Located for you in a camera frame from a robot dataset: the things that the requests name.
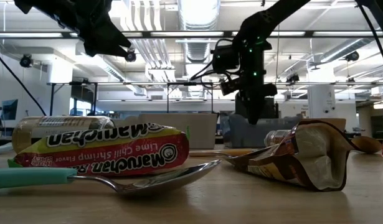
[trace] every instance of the camera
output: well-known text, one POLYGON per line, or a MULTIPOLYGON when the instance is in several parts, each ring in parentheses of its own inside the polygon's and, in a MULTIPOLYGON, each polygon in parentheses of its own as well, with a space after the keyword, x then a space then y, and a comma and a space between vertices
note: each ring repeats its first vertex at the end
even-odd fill
POLYGON ((32 55, 24 54, 24 56, 22 56, 21 60, 19 61, 19 64, 24 68, 31 68, 32 66, 34 66, 32 55))

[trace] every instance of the teal spoon handle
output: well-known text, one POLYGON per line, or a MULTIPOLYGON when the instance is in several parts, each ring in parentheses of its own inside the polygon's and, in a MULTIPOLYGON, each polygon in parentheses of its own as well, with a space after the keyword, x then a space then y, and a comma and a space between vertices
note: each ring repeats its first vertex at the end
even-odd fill
POLYGON ((47 184, 69 184, 70 176, 77 175, 76 169, 24 167, 0 169, 0 189, 47 184))

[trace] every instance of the crumpled snack bag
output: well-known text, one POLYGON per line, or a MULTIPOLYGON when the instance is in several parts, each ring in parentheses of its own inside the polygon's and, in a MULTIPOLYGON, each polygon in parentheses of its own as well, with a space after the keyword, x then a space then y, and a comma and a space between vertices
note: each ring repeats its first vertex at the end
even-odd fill
POLYGON ((276 146, 247 160, 227 159, 238 169, 316 191, 342 190, 346 161, 355 145, 335 126, 301 121, 276 146))
POLYGON ((188 154, 189 141, 183 132, 147 123, 47 136, 21 151, 9 166, 71 167, 87 175, 140 175, 175 169, 188 154))

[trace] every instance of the wooden table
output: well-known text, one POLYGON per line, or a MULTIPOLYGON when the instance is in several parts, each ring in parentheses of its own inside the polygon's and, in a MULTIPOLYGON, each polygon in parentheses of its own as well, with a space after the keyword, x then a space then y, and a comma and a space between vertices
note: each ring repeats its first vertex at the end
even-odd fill
MULTIPOLYGON (((0 167, 12 156, 0 156, 0 167)), ((125 200, 102 184, 82 181, 0 189, 1 223, 380 224, 383 157, 352 152, 342 192, 310 192, 239 173, 226 162, 203 179, 154 200, 125 200)))

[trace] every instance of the maruchan logo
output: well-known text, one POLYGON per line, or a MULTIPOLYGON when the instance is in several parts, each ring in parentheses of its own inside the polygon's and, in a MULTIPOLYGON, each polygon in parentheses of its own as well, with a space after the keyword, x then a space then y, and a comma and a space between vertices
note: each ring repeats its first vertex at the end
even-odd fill
POLYGON ((92 173, 120 174, 125 170, 138 170, 145 167, 163 167, 166 164, 170 164, 173 161, 175 161, 176 158, 176 145, 168 143, 163 145, 157 153, 144 154, 140 156, 130 156, 127 158, 120 158, 112 161, 95 162, 92 164, 92 173))
POLYGON ((71 144, 76 144, 78 147, 85 147, 88 142, 115 141, 118 138, 136 139, 138 137, 144 137, 148 133, 158 133, 163 129, 164 127, 158 124, 146 123, 104 130, 73 131, 48 136, 47 147, 68 146, 71 144))

